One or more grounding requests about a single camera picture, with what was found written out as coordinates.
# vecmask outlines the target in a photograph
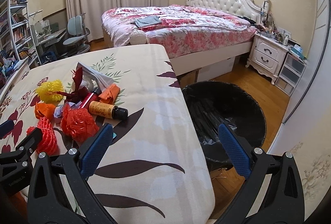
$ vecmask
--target headboard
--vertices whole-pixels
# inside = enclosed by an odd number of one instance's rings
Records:
[[[220,10],[260,22],[261,7],[254,4],[252,0],[188,0],[187,5]]]

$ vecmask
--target drawer handle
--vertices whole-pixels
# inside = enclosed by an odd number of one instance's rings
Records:
[[[263,57],[261,57],[261,60],[263,60],[264,62],[269,62],[269,60],[266,60],[266,61],[265,61],[265,60],[263,59]]]
[[[266,52],[267,50],[269,51],[269,53],[270,53],[270,55],[271,55],[272,52],[271,52],[269,49],[267,49],[267,48],[264,49],[264,52]]]

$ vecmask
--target black trash bag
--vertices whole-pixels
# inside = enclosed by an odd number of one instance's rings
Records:
[[[253,147],[262,146],[266,134],[264,113],[256,100],[240,87],[203,81],[183,89],[186,105],[197,132],[209,171],[231,168],[218,139],[218,127],[226,122]]]

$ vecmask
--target white wardrobe door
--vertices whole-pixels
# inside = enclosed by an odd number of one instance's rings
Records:
[[[321,57],[325,50],[327,35],[329,33],[330,21],[330,0],[317,0],[316,25],[312,39],[312,44],[307,56],[307,67],[291,95],[287,106],[283,123],[286,123],[289,117],[297,109],[302,99],[305,97],[312,80],[316,75],[317,68],[320,65]]]

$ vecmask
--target pink floral comforter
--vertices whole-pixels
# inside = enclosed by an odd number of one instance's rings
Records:
[[[114,46],[119,47],[127,45],[137,29],[131,23],[147,16],[159,16],[162,23],[140,30],[149,43],[163,45],[169,58],[243,43],[256,32],[248,21],[231,14],[178,5],[111,9],[102,15],[102,22]]]

